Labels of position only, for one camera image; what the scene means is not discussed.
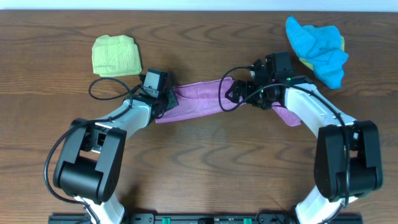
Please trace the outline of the purple microfibre cloth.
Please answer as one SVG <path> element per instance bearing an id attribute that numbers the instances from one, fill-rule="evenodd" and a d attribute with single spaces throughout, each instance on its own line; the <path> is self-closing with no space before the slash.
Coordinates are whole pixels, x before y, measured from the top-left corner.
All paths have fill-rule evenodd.
<path id="1" fill-rule="evenodd" d="M 166 111 L 155 122 L 170 123 L 223 112 L 218 101 L 219 85 L 220 80 L 213 80 L 175 86 L 178 106 Z"/>

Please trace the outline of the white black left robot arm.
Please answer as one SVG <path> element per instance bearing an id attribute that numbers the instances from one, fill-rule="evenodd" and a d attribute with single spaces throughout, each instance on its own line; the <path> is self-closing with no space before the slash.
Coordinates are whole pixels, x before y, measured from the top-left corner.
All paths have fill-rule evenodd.
<path id="1" fill-rule="evenodd" d="M 122 94 L 122 105 L 93 120 L 77 118 L 51 148 L 44 165 L 48 191 L 66 203 L 80 204 L 88 223 L 129 223 L 118 200 L 126 140 L 178 105 L 173 78 L 149 69 L 140 84 Z"/>

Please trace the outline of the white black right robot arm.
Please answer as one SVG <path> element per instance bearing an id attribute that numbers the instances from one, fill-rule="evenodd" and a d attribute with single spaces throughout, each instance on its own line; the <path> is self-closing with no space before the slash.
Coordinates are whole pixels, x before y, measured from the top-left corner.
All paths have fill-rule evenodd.
<path id="1" fill-rule="evenodd" d="M 251 81 L 236 80 L 220 98 L 263 110 L 280 106 L 297 115 L 317 138 L 315 186 L 279 223 L 331 223 L 349 203 L 383 184 L 379 131 L 330 103 L 306 76 L 296 76 L 288 52 L 269 54 L 247 67 Z"/>

